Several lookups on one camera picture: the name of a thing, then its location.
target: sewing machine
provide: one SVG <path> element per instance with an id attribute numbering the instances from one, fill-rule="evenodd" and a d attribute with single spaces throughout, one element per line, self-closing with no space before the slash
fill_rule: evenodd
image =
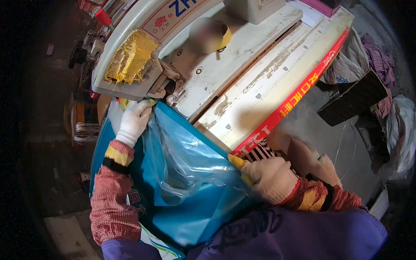
<path id="1" fill-rule="evenodd" d="M 231 42 L 203 54 L 190 44 L 199 17 L 226 24 Z M 314 27 L 284 0 L 139 0 L 104 46 L 97 43 L 92 90 L 130 100 L 163 99 L 229 153 L 251 151 L 328 68 L 354 16 L 344 8 Z M 140 82 L 104 80 L 109 64 L 136 29 L 158 47 Z"/>

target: purple sleeve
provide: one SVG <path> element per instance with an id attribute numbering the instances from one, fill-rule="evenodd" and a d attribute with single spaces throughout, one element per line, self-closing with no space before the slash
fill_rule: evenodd
<path id="1" fill-rule="evenodd" d="M 105 260 L 161 260 L 159 251 L 151 245 L 124 239 L 110 239 L 101 244 Z"/>

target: white plastic bag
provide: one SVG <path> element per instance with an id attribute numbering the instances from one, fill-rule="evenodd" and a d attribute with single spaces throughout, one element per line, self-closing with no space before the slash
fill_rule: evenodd
<path id="1" fill-rule="evenodd" d="M 414 164 L 416 149 L 416 111 L 414 103 L 403 95 L 393 99 L 386 121 L 387 149 L 397 174 L 390 179 L 403 177 Z"/>
<path id="2" fill-rule="evenodd" d="M 370 70 L 367 53 L 357 31 L 352 28 L 343 50 L 324 74 L 325 83 L 350 83 L 360 80 Z"/>

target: cloth pile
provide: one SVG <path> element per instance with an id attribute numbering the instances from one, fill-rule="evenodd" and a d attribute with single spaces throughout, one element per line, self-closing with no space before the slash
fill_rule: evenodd
<path id="1" fill-rule="evenodd" d="M 395 63 L 393 58 L 387 52 L 383 51 L 368 33 L 361 37 L 361 43 L 367 53 L 370 68 L 374 70 L 386 87 L 388 96 L 371 108 L 378 118 L 383 119 L 389 114 L 391 105 L 393 104 L 390 88 L 396 86 L 396 78 L 393 71 Z"/>

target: clear plastic bag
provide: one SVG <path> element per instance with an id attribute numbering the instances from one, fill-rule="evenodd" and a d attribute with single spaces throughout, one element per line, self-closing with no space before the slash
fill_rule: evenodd
<path id="1" fill-rule="evenodd" d="M 212 148 L 213 143 L 208 145 L 210 141 L 185 119 L 174 118 L 156 107 L 143 134 L 145 157 L 152 162 L 147 165 L 152 168 L 163 200 L 178 205 L 195 195 L 204 183 L 247 192 L 239 170 Z"/>

